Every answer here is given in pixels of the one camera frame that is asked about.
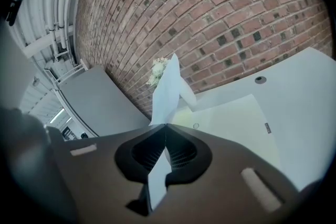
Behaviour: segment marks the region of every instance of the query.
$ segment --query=white paper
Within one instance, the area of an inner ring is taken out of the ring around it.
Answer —
[[[171,123],[179,104],[181,75],[180,64],[176,54],[173,55],[166,66],[163,75],[153,93],[153,113],[150,125]],[[166,175],[172,168],[162,152],[157,163],[148,174],[148,187],[152,210],[167,193],[165,186]]]
[[[160,158],[157,160],[157,163],[148,175],[148,189],[152,210],[158,206],[167,193],[165,180],[166,175],[171,173],[171,171],[172,167],[167,161],[163,151]]]
[[[150,125],[171,123],[180,99],[180,65],[176,54],[168,62],[153,93]]]

